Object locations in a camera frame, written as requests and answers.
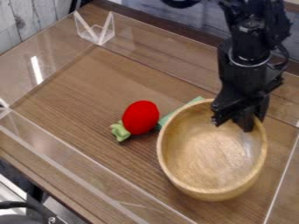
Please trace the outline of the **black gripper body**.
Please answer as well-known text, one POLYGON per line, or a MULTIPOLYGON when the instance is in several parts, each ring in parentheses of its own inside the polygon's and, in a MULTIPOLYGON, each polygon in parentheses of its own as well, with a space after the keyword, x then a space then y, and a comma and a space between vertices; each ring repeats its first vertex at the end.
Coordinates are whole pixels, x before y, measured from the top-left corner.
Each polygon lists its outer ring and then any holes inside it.
POLYGON ((262 66, 240 66, 232 60, 230 44, 218 49, 221 91, 210 106, 212 121, 221 126, 233 120, 238 111, 254 107, 284 84, 284 68, 266 63, 262 66))

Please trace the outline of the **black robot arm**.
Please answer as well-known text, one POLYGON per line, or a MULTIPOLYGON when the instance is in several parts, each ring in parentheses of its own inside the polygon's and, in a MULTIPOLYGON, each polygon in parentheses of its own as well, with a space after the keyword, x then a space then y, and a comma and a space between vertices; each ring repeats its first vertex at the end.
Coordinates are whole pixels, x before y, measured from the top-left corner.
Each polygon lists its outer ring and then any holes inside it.
POLYGON ((232 37, 218 47, 221 91, 212 121, 233 121, 246 132, 268 115, 270 94, 285 82, 293 23, 284 0, 220 0, 232 37))

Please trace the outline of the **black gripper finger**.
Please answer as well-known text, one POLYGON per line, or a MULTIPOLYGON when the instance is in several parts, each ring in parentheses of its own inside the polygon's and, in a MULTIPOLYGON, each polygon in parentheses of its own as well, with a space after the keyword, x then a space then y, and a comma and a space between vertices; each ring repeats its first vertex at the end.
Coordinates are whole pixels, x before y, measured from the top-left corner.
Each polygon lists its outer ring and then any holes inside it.
POLYGON ((261 122, 264 122, 266 119, 269 104, 270 104, 270 95, 268 95, 264 98, 262 102, 257 105, 256 115, 261 122))
POLYGON ((256 108, 244 108, 233 117, 233 122, 244 129, 245 132, 252 132, 256 126, 256 108))

